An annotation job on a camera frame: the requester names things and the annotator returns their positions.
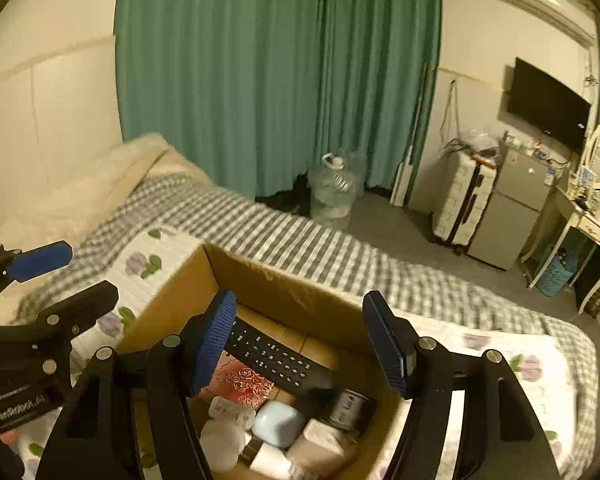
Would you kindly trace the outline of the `white floral quilt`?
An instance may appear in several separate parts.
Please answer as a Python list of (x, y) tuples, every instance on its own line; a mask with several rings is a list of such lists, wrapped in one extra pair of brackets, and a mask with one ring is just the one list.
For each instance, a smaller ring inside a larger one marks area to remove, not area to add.
[(560, 479), (576, 388), (549, 336), (401, 312), (164, 226), (72, 333), (72, 393), (18, 432), (28, 479)]

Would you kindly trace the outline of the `white suitcase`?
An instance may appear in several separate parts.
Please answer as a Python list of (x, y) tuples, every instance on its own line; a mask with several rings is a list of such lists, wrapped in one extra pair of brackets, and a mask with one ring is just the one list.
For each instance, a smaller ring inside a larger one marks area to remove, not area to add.
[(486, 209), (497, 174), (495, 166), (465, 151), (449, 154), (441, 194), (432, 213), (432, 234), (457, 250), (467, 247)]

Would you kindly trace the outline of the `teal window curtain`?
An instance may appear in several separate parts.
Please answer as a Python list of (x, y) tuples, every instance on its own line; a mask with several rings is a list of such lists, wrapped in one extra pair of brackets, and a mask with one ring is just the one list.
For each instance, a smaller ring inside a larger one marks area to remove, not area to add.
[(124, 140), (161, 134), (215, 182), (288, 190), (328, 152), (390, 188), (428, 63), (422, 158), (442, 0), (117, 0)]

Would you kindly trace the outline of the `blue waste basket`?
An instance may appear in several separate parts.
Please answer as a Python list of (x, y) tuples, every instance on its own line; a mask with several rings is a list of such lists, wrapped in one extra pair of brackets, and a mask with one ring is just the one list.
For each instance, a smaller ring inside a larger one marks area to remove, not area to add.
[(547, 297), (554, 297), (562, 290), (576, 273), (578, 253), (574, 250), (559, 248), (550, 264), (541, 276), (536, 288)]

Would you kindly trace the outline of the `white dressing table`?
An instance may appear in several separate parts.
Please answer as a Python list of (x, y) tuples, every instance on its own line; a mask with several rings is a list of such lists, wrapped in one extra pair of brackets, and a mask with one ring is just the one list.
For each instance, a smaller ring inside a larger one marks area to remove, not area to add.
[(569, 272), (565, 285), (576, 294), (577, 312), (592, 313), (600, 298), (600, 210), (585, 210), (555, 188), (519, 262), (530, 289), (547, 281), (554, 270)]

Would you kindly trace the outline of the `red rose pattern wallet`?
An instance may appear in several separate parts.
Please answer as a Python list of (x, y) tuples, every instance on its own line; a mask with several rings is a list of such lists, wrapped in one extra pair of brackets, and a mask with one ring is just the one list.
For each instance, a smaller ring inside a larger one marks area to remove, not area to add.
[(211, 382), (201, 390), (200, 396), (208, 402), (216, 396), (222, 396), (257, 411), (268, 400), (273, 388), (274, 382), (223, 351)]

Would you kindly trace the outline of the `light blue earbuds case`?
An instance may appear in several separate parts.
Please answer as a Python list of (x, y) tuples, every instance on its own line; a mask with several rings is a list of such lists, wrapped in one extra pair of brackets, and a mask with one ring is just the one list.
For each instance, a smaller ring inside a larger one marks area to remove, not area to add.
[(268, 400), (257, 412), (251, 432), (261, 441), (286, 450), (300, 436), (307, 421), (293, 406)]

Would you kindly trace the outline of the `grey checked bed sheet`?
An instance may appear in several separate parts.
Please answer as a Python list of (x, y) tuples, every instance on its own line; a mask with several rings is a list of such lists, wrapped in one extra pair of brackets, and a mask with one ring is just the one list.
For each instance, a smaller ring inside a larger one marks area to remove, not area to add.
[(431, 266), (402, 262), (352, 235), (258, 204), (188, 174), (148, 177), (76, 246), (71, 263), (18, 302), (16, 318), (104, 277), (138, 234), (161, 226), (211, 242), (299, 278), (362, 295), (379, 289), (398, 309), (466, 328), (550, 336), (576, 392), (576, 433), (558, 469), (577, 479), (594, 457), (598, 393), (594, 342), (576, 326), (518, 306), (480, 285)]

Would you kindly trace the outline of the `grey mini fridge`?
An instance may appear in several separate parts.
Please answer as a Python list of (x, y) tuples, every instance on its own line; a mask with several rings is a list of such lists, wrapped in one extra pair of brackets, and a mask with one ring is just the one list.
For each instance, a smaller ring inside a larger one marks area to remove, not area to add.
[(531, 235), (554, 180), (552, 166), (516, 148), (506, 148), (468, 255), (509, 270)]

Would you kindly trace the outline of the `black remote control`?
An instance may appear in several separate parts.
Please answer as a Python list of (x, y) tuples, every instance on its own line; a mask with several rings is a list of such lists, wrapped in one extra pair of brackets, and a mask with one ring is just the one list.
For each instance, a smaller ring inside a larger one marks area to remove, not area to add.
[(235, 318), (225, 351), (293, 396), (309, 396), (314, 390), (338, 386), (332, 370), (280, 344), (241, 318)]

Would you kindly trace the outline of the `beige pillow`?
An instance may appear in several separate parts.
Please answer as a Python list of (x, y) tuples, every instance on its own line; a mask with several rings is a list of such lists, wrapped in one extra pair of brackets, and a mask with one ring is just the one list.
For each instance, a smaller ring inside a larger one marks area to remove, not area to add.
[(58, 240), (73, 248), (149, 178), (185, 174), (195, 183), (215, 182), (158, 133), (148, 133), (53, 180), (0, 223), (0, 244), (32, 249)]

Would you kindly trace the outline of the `white charger adapter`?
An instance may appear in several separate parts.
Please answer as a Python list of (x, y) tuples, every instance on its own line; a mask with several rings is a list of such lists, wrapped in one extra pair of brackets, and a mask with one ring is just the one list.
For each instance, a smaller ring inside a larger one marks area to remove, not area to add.
[(358, 442), (343, 431), (312, 418), (285, 455), (297, 468), (327, 478), (353, 460), (357, 450)]

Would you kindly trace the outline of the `white air conditioner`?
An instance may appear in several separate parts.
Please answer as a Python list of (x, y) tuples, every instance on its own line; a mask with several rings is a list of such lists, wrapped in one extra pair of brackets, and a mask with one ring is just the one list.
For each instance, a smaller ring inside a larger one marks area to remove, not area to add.
[(562, 30), (583, 47), (597, 44), (595, 18), (568, 0), (506, 0)]

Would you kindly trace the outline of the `small black box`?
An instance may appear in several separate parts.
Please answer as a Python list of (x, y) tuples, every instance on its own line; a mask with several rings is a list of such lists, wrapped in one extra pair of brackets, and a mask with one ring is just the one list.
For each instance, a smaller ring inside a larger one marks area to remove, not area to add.
[(377, 402), (351, 389), (332, 390), (322, 419), (349, 434), (364, 434), (377, 408)]

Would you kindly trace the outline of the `white plug charger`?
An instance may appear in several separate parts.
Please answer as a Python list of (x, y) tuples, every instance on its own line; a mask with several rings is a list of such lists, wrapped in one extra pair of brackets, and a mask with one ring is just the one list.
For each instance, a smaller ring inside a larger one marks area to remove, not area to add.
[(246, 445), (239, 460), (250, 470), (266, 478), (279, 480), (297, 478), (296, 468), (285, 453), (258, 439), (253, 439)]

